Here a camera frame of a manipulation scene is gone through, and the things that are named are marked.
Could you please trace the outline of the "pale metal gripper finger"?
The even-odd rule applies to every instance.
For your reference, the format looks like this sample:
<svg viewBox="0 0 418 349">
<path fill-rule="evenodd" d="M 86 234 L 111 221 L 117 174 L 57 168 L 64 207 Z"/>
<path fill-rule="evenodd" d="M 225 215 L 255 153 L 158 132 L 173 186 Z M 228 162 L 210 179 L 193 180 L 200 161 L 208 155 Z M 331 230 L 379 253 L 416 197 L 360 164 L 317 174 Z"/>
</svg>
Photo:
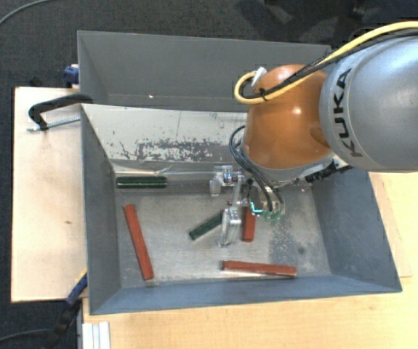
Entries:
<svg viewBox="0 0 418 349">
<path fill-rule="evenodd" d="M 211 196 L 218 196 L 222 188 L 240 188 L 244 183 L 244 176 L 241 170 L 235 170 L 233 165 L 215 166 L 213 176 L 209 181 L 209 193 Z"/>
<path fill-rule="evenodd" d="M 235 243 L 241 226 L 241 217 L 237 209 L 226 208 L 222 214 L 221 231 L 216 240 L 218 247 L 227 247 Z"/>
</svg>

